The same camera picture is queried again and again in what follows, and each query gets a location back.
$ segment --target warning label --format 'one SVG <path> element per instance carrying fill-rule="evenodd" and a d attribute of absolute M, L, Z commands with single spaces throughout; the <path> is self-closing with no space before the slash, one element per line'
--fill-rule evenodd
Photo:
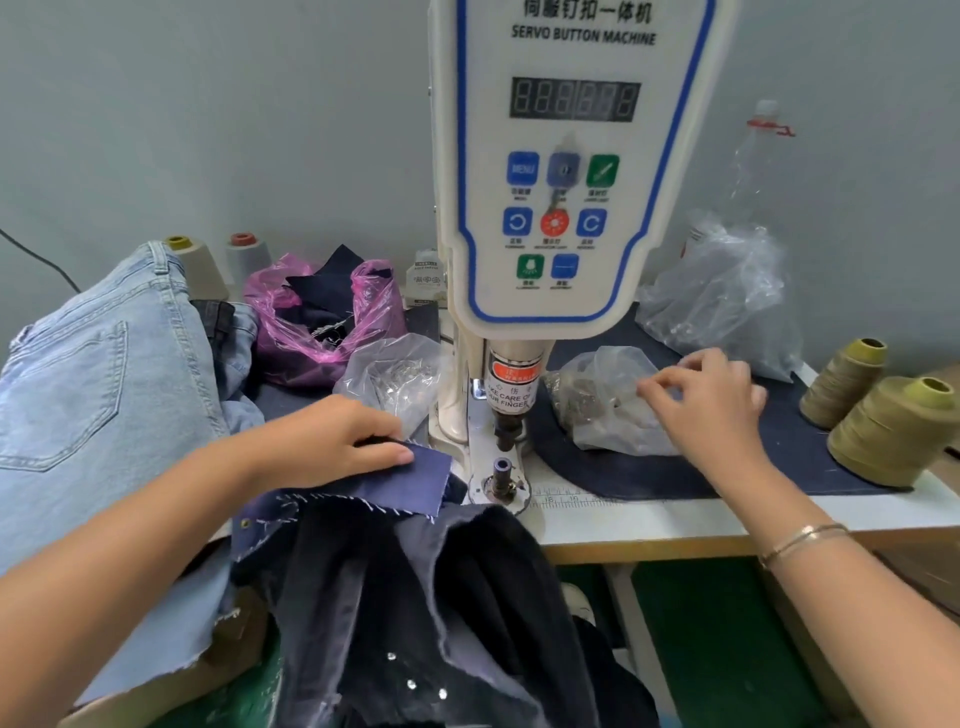
<path fill-rule="evenodd" d="M 520 415 L 529 410 L 537 398 L 540 359 L 516 361 L 490 354 L 488 375 L 484 382 L 487 402 L 504 415 Z"/>

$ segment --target pink plastic bag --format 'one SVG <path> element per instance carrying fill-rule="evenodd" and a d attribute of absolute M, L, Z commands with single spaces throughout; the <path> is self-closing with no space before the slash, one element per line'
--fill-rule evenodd
<path fill-rule="evenodd" d="M 393 266 L 387 260 L 368 260 L 350 274 L 353 290 L 353 331 L 338 346 L 317 341 L 307 327 L 291 324 L 276 315 L 278 308 L 301 303 L 285 287 L 288 276 L 311 276 L 315 268 L 292 254 L 254 273 L 244 286 L 244 299 L 260 316 L 256 359 L 264 377 L 288 387 L 332 387 L 343 376 L 350 355 L 359 347 L 407 332 L 403 301 L 393 276 L 372 276 Z"/>

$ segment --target red button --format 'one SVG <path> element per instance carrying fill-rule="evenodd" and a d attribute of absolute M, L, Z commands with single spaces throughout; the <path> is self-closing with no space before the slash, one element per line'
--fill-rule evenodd
<path fill-rule="evenodd" d="M 553 212 L 547 212 L 540 219 L 540 229 L 548 237 L 559 237 L 566 232 L 570 224 L 570 216 L 566 214 L 565 209 L 555 209 Z"/>

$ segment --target button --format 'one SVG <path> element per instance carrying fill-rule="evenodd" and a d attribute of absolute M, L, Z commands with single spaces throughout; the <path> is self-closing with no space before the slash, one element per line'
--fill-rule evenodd
<path fill-rule="evenodd" d="M 605 209 L 582 209 L 577 220 L 577 234 L 580 237 L 600 237 L 607 226 Z"/>
<path fill-rule="evenodd" d="M 619 167 L 617 155 L 593 155 L 587 170 L 587 187 L 613 187 Z"/>
<path fill-rule="evenodd" d="M 539 170 L 540 155 L 536 152 L 511 152 L 507 156 L 507 184 L 536 184 Z"/>
<path fill-rule="evenodd" d="M 570 216 L 565 209 L 555 209 L 540 218 L 540 229 L 548 237 L 560 237 L 570 226 Z"/>
<path fill-rule="evenodd" d="M 550 156 L 550 164 L 546 168 L 546 183 L 551 187 L 569 189 L 576 185 L 578 171 L 580 171 L 580 155 L 573 152 L 556 152 Z"/>
<path fill-rule="evenodd" d="M 534 226 L 534 211 L 530 207 L 507 207 L 503 211 L 503 234 L 511 237 L 529 235 Z"/>
<path fill-rule="evenodd" d="M 550 275 L 558 280 L 570 280 L 577 275 L 580 256 L 575 253 L 561 253 L 553 256 L 553 268 Z"/>
<path fill-rule="evenodd" d="M 542 255 L 521 255 L 516 262 L 516 277 L 519 279 L 538 279 L 543 276 Z"/>

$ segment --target jeans back pocket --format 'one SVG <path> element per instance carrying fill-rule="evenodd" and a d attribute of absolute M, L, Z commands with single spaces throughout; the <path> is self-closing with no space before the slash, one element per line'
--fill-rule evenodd
<path fill-rule="evenodd" d="M 0 468 L 48 471 L 116 416 L 127 324 L 24 352 L 0 380 Z"/>

